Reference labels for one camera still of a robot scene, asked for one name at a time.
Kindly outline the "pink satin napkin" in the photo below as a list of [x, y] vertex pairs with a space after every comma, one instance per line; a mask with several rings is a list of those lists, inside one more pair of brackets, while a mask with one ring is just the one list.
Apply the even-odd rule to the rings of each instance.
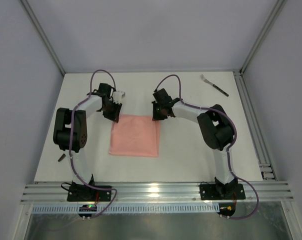
[[122, 114], [113, 123], [109, 154], [121, 157], [159, 156], [161, 123], [151, 116]]

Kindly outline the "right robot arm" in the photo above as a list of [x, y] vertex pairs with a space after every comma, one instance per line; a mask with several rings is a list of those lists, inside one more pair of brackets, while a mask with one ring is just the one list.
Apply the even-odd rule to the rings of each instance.
[[214, 183], [202, 182], [200, 184], [201, 199], [232, 198], [238, 186], [238, 180], [232, 173], [231, 156], [228, 149], [234, 142], [236, 134], [222, 106], [219, 104], [212, 107], [192, 106], [179, 98], [173, 99], [163, 88], [155, 90], [153, 97], [153, 121], [163, 121], [172, 117], [197, 123], [205, 144], [213, 151]]

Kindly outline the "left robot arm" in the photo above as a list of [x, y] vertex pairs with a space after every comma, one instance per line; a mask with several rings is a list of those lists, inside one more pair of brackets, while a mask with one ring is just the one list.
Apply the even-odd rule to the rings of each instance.
[[73, 109], [57, 109], [53, 142], [64, 151], [70, 162], [73, 183], [88, 186], [94, 181], [84, 151], [88, 142], [87, 119], [94, 113], [102, 113], [104, 118], [118, 123], [125, 96], [125, 92], [101, 83], [98, 89], [90, 91]]

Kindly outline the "metal fork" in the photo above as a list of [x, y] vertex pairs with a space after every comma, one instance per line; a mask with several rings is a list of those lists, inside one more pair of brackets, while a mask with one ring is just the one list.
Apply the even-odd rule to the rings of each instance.
[[218, 87], [216, 84], [212, 83], [211, 81], [209, 81], [203, 74], [200, 75], [200, 78], [203, 82], [211, 85], [213, 88], [215, 88], [217, 91], [219, 91], [220, 93], [222, 93], [224, 96], [229, 97], [229, 94], [226, 93], [224, 90], [222, 90], [220, 87]]

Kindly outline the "left controller board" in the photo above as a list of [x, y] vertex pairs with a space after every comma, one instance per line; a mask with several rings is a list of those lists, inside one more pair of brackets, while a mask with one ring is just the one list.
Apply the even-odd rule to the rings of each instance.
[[77, 212], [81, 218], [90, 218], [97, 213], [97, 206], [94, 204], [84, 204], [79, 207]]

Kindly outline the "controller board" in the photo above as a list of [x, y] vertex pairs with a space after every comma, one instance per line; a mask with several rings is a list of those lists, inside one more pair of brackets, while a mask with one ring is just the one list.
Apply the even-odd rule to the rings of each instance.
[[218, 212], [217, 214], [222, 218], [222, 217], [225, 217], [225, 218], [230, 218], [234, 215], [236, 211], [236, 207], [234, 205], [231, 205], [231, 204], [219, 204], [219, 208], [218, 208]]
[[79, 207], [77, 212], [81, 218], [90, 218], [97, 213], [97, 206], [94, 204], [84, 204]]

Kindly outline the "right controller board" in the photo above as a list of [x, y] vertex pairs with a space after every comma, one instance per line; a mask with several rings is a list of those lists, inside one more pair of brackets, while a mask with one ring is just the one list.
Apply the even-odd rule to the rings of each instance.
[[219, 208], [218, 208], [218, 212], [217, 214], [222, 218], [222, 217], [225, 217], [225, 218], [230, 218], [234, 215], [236, 211], [236, 207], [234, 205], [231, 205], [231, 204], [219, 204]]

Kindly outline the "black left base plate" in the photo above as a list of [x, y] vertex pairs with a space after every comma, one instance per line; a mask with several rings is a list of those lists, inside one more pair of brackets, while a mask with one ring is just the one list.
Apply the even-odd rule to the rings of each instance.
[[68, 202], [110, 202], [110, 190], [97, 190], [85, 185], [71, 185], [67, 195]]

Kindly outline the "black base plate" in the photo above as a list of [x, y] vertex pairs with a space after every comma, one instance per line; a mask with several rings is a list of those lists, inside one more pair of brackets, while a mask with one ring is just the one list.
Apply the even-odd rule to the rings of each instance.
[[85, 185], [71, 185], [67, 195], [68, 202], [110, 202], [110, 190], [97, 190]]
[[242, 184], [238, 183], [235, 189], [229, 191], [228, 193], [220, 194], [216, 185], [212, 183], [201, 182], [199, 185], [199, 194], [201, 200], [245, 200], [246, 194]]

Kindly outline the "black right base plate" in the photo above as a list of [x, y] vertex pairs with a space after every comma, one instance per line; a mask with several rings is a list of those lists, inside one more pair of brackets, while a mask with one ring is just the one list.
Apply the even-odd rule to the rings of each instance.
[[212, 183], [201, 182], [199, 185], [199, 194], [201, 200], [245, 200], [246, 194], [242, 184], [238, 183], [235, 189], [229, 191], [228, 193], [220, 194], [216, 185]]

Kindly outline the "aluminium front rail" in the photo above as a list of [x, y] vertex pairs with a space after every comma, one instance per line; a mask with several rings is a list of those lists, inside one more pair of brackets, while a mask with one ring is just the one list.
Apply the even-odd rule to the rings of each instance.
[[[198, 182], [114, 182], [116, 203], [189, 203], [201, 202]], [[293, 201], [293, 192], [285, 181], [255, 181], [251, 183], [261, 202]], [[68, 192], [60, 182], [27, 184], [21, 204], [65, 203]]]

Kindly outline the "aluminium rail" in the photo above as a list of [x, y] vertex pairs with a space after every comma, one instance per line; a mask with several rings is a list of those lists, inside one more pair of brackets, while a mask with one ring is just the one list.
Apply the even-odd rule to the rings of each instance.
[[[114, 182], [116, 203], [189, 203], [201, 202], [198, 182]], [[285, 181], [255, 181], [251, 183], [261, 202], [293, 201], [293, 192]], [[27, 184], [21, 204], [65, 203], [68, 192], [60, 182]]]
[[258, 123], [257, 115], [255, 113], [253, 103], [249, 95], [249, 91], [244, 81], [245, 79], [239, 71], [234, 71], [233, 76], [248, 124], [255, 154], [258, 159], [262, 179], [264, 181], [277, 181], [278, 179], [273, 168], [272, 158], [267, 149], [266, 142], [263, 138], [262, 131]]

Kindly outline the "aluminium right side rail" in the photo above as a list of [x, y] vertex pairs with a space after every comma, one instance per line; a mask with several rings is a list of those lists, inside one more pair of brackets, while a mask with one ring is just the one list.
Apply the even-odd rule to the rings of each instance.
[[245, 79], [239, 71], [234, 71], [233, 76], [248, 124], [255, 154], [258, 159], [262, 179], [264, 181], [277, 181], [278, 179], [273, 168], [272, 158], [267, 149], [266, 142], [263, 138], [262, 131], [258, 123], [257, 115], [255, 113], [253, 103], [249, 95], [249, 91], [244, 81]]

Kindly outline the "left frame post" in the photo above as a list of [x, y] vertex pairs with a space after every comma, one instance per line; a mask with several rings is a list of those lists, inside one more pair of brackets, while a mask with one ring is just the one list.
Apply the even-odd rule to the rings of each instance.
[[59, 60], [59, 57], [56, 54], [56, 51], [54, 50], [52, 44], [50, 43], [50, 40], [47, 37], [34, 10], [32, 9], [32, 6], [30, 5], [29, 1], [28, 0], [19, 0], [19, 3], [21, 4], [24, 12], [26, 13], [27, 17], [29, 18], [31, 24], [35, 28], [36, 33], [38, 34], [39, 38], [41, 39], [44, 47], [46, 48], [48, 54], [50, 55], [51, 59], [53, 60], [55, 66], [58, 68], [60, 74], [64, 77], [66, 74], [66, 71], [65, 71], [61, 61]]

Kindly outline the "right frame post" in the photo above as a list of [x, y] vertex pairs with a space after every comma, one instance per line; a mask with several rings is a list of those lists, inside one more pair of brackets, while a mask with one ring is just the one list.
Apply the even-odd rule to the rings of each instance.
[[241, 75], [243, 75], [248, 69], [248, 67], [250, 66], [251, 62], [253, 61], [258, 50], [260, 49], [265, 39], [267, 38], [269, 32], [271, 31], [273, 25], [278, 19], [286, 3], [287, 0], [277, 0], [274, 6], [271, 8], [270, 13], [268, 14], [264, 24], [262, 25], [261, 30], [259, 31], [252, 47], [250, 48], [250, 51], [248, 52], [248, 55], [246, 56], [242, 64], [242, 67], [239, 70]]

